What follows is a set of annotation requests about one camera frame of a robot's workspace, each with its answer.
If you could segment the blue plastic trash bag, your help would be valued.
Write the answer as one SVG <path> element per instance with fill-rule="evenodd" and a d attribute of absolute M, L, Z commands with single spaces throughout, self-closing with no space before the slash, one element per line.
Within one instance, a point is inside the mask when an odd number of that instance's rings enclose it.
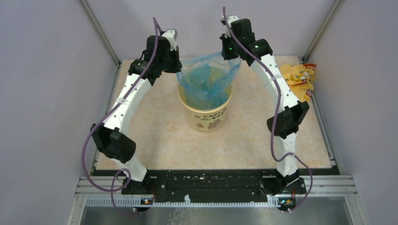
<path fill-rule="evenodd" d="M 225 103 L 226 89 L 235 79 L 242 60 L 225 60 L 220 52 L 182 59 L 177 80 L 183 88 L 185 102 L 197 110 L 213 110 Z"/>

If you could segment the yellow capybara trash bin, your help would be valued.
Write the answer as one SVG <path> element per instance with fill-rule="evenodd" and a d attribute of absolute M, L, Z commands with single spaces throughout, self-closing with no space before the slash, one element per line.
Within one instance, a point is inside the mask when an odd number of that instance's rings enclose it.
<path fill-rule="evenodd" d="M 193 129 L 201 132 L 209 132 L 218 129 L 227 117 L 228 104 L 232 98 L 232 85 L 225 89 L 228 94 L 227 100 L 220 106 L 211 110 L 199 110 L 187 104 L 185 91 L 182 85 L 178 85 L 177 93 L 180 102 L 184 107 L 186 122 Z"/>

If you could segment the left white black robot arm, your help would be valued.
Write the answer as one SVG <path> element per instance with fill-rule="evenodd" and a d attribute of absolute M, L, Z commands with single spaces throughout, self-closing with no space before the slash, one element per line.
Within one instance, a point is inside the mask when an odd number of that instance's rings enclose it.
<path fill-rule="evenodd" d="M 129 125 L 140 101 L 162 72 L 181 70 L 176 37 L 176 30 L 167 30 L 159 37 L 152 35 L 147 39 L 142 57 L 130 65 L 110 114 L 92 127 L 98 151 L 113 160 L 133 180 L 132 186 L 140 194 L 149 191 L 151 182 L 145 178 L 147 169 L 136 156 L 136 143 L 127 136 Z"/>

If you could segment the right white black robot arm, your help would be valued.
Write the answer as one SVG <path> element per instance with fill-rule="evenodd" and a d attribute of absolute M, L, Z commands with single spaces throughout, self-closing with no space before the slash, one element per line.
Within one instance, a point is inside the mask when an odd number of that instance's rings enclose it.
<path fill-rule="evenodd" d="M 296 163 L 296 138 L 309 110 L 292 92 L 280 72 L 273 50 L 265 39 L 256 39 L 249 19 L 226 16 L 221 19 L 226 31 L 221 35 L 222 57 L 240 58 L 260 78 L 275 105 L 274 116 L 267 120 L 271 132 L 271 156 L 276 161 L 275 187 L 288 193 L 299 179 Z"/>

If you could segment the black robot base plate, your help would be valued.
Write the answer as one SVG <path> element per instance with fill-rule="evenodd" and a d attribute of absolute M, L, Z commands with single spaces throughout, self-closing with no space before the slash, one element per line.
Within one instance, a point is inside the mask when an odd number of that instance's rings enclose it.
<path fill-rule="evenodd" d="M 149 170 L 143 181 L 124 179 L 123 195 L 150 195 L 157 203 L 266 202 L 268 196 L 306 194 L 298 172 L 283 177 L 276 169 Z"/>

